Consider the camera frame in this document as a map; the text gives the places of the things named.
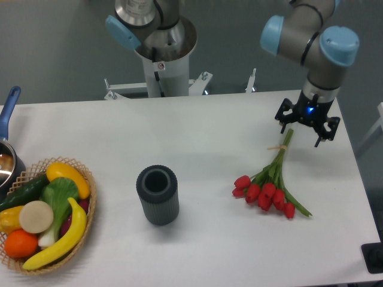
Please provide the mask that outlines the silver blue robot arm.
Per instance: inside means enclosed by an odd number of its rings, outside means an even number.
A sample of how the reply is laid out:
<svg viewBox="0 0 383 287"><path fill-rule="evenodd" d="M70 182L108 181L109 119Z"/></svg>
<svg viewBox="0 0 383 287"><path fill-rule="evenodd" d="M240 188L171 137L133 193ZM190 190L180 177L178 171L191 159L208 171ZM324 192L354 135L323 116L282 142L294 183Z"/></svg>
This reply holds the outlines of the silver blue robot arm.
<svg viewBox="0 0 383 287"><path fill-rule="evenodd" d="M298 122L313 128L319 141L335 137L340 119L328 113L360 45L353 30L325 27L338 5L338 1L291 1L291 15L272 16L260 37L262 49L308 70L297 102L284 100L275 118L282 126ZM189 80L196 29L181 16L178 1L116 1L105 26L116 42L141 58L150 97L202 94L208 77Z"/></svg>

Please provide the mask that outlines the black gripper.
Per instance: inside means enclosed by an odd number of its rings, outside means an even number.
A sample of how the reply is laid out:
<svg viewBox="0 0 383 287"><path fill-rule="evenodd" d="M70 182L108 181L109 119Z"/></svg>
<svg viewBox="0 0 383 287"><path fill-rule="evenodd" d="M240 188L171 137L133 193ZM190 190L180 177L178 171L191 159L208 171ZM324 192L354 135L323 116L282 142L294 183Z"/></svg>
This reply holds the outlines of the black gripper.
<svg viewBox="0 0 383 287"><path fill-rule="evenodd" d="M275 115L275 119L281 125L281 134L288 124L298 122L315 130L318 139L314 147L318 147L320 142L332 141L341 121L339 117L327 115L333 101L332 99L329 102L320 102L318 94L313 94L309 98L303 90L295 105L290 99L285 98Z"/></svg>

